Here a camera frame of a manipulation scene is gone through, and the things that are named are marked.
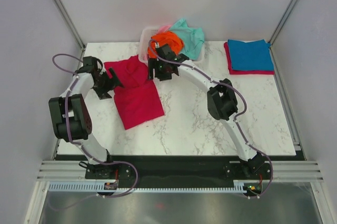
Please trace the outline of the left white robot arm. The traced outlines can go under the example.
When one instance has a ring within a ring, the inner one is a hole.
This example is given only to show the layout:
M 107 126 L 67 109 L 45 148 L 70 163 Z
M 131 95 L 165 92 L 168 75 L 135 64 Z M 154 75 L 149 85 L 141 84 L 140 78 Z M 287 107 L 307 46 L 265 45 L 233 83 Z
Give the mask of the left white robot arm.
M 110 91 L 121 87 L 113 69 L 106 70 L 103 62 L 92 56 L 80 60 L 82 66 L 72 72 L 72 81 L 58 97 L 51 98 L 48 107 L 55 136 L 76 146 L 87 158 L 80 167 L 86 179 L 117 179 L 118 165 L 109 151 L 93 135 L 93 124 L 85 98 L 93 90 L 99 100 L 111 99 Z

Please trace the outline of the crimson red t shirt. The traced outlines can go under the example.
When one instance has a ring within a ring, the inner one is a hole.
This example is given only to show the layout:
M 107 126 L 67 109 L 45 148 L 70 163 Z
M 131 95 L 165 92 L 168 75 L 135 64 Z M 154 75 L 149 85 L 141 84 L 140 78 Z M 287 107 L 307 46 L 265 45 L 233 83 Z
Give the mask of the crimson red t shirt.
M 164 115 L 164 109 L 154 81 L 148 79 L 148 68 L 138 56 L 105 62 L 122 83 L 114 89 L 114 102 L 125 130 Z

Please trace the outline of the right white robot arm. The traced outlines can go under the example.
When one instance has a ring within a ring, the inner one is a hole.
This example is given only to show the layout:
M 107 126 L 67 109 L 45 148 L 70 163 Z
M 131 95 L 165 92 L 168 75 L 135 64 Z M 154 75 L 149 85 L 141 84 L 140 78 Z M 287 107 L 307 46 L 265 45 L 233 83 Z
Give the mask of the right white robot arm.
M 241 172 L 246 178 L 254 178 L 269 157 L 249 143 L 239 117 L 247 111 L 243 95 L 232 86 L 229 79 L 219 80 L 207 75 L 186 55 L 175 54 L 169 45 L 159 46 L 150 40 L 148 48 L 154 57 L 148 57 L 148 78 L 171 80 L 175 74 L 187 79 L 206 93 L 207 110 L 212 118 L 220 121 L 233 141 L 241 162 Z

